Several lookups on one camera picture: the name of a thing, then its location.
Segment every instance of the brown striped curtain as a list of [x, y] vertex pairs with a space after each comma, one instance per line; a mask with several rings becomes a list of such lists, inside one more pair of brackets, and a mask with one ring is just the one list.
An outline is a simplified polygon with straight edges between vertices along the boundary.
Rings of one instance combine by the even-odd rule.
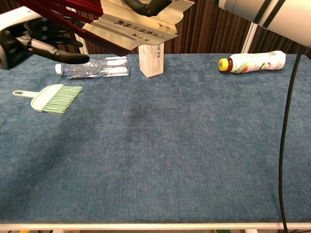
[[[19, 7], [14, 0], [0, 0], [0, 13]], [[250, 22], [215, 6], [212, 0], [193, 0], [195, 4], [185, 12], [184, 19], [177, 24], [178, 37], [165, 42], [165, 53], [239, 53], [242, 50]], [[91, 14], [79, 12], [90, 19]], [[86, 42], [90, 54], [108, 53], [103, 48]], [[267, 52], [282, 50], [285, 53], [297, 53], [299, 44], [283, 36], [257, 28], [249, 52]], [[79, 52], [72, 46], [60, 46], [60, 49]]]

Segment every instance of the white table edge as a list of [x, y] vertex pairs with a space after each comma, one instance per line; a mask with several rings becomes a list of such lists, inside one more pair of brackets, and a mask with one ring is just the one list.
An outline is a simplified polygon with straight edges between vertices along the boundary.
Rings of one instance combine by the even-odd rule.
[[[311, 222], [287, 223], [288, 229], [311, 229]], [[6, 230], [234, 230], [234, 229], [283, 229], [275, 223], [108, 223], [108, 224], [0, 224], [0, 231]]]

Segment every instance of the green brush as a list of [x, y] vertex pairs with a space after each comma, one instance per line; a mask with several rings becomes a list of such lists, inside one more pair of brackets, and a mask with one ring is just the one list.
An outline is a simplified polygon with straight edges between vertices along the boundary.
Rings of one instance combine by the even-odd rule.
[[45, 87], [40, 92], [16, 90], [13, 92], [13, 95], [33, 99], [31, 106], [38, 112], [62, 115], [80, 91], [82, 91], [80, 86], [55, 84]]

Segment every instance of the brush bristles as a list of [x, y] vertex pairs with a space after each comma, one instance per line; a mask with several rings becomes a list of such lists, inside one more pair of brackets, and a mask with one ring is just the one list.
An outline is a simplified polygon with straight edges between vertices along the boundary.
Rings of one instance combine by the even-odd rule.
[[42, 110], [47, 113], [62, 115], [80, 91], [82, 91], [80, 86], [62, 86]]

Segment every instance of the yellow bottle cap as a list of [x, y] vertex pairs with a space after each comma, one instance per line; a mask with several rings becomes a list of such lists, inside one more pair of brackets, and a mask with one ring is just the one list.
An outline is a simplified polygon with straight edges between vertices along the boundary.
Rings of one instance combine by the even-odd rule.
[[218, 68], [219, 68], [220, 71], [227, 71], [227, 70], [228, 70], [228, 67], [229, 67], [228, 59], [223, 58], [223, 59], [220, 59], [220, 60], [219, 60], [219, 62], [218, 62]]

